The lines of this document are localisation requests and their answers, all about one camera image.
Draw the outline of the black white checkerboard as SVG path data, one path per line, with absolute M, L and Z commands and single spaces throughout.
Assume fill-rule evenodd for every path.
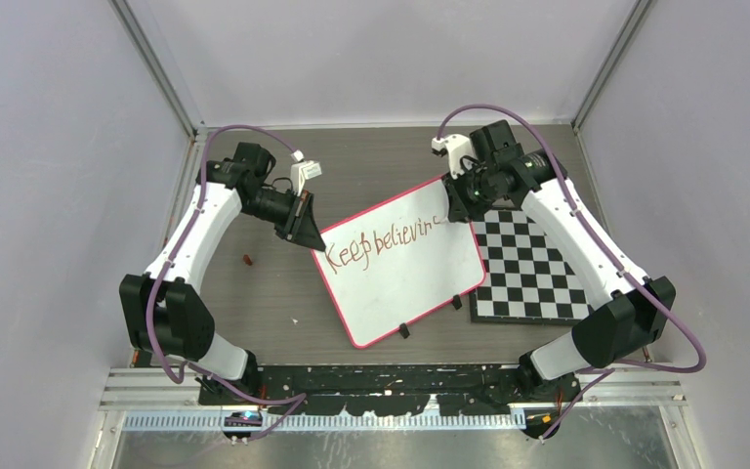
M 574 325 L 589 316 L 573 269 L 523 212 L 493 209 L 472 227 L 486 272 L 469 294 L 472 322 Z

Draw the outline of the pink framed whiteboard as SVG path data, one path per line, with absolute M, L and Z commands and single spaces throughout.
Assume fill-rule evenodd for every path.
M 442 180 L 395 195 L 322 230 L 312 256 L 347 336 L 365 349 L 482 285 L 473 227 L 447 219 Z M 447 223 L 434 225 L 433 216 Z

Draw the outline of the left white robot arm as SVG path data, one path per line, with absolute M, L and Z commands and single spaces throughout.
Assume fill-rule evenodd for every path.
M 231 223 L 247 215 L 271 223 L 275 234 L 311 250 L 325 248 L 306 181 L 321 175 L 319 162 L 296 150 L 289 189 L 267 178 L 276 160 L 265 148 L 240 143 L 234 155 L 208 161 L 191 202 L 161 254 L 140 275 L 119 286 L 132 346 L 209 372 L 209 382 L 235 403 L 252 403 L 261 389 L 256 356 L 220 335 L 199 291 L 204 274 Z

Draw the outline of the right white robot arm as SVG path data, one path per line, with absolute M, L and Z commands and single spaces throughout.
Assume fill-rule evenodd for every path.
M 522 397 L 543 401 L 559 381 L 584 368 L 604 368 L 655 342 L 676 289 L 651 278 L 591 220 L 563 167 L 545 149 L 525 152 L 508 122 L 467 136 L 438 135 L 432 152 L 448 161 L 443 176 L 447 218 L 474 222 L 499 199 L 511 201 L 560 251 L 577 275 L 590 313 L 558 339 L 525 353 L 514 372 Z

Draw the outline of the left black whiteboard foot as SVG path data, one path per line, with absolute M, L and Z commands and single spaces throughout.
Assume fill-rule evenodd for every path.
M 407 339 L 410 336 L 410 332 L 406 323 L 401 323 L 399 325 L 398 333 L 403 339 Z

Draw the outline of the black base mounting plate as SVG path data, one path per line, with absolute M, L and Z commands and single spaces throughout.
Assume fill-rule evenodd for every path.
M 500 415 L 518 403 L 557 409 L 580 392 L 578 379 L 566 375 L 527 395 L 516 382 L 516 369 L 503 364 L 268 365 L 247 385 L 235 386 L 269 401 L 304 394 L 294 413 L 314 416 L 415 416 L 430 404 L 443 416 Z

